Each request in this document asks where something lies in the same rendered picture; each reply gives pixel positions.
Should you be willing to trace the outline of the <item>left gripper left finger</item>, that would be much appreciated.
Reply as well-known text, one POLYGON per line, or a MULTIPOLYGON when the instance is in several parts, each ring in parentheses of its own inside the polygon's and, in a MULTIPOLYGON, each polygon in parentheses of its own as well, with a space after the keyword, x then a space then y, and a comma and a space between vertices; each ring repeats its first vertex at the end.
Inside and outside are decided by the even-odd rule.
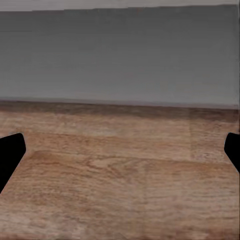
POLYGON ((0 138, 0 193, 26 153, 22 133, 0 138))

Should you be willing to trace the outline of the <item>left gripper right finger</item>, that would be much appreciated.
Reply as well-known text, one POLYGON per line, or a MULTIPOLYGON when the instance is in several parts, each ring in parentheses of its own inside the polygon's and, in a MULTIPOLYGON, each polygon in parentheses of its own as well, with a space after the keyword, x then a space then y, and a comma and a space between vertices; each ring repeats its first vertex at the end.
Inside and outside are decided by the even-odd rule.
POLYGON ((229 133, 225 141, 224 152, 240 173, 240 135, 229 133))

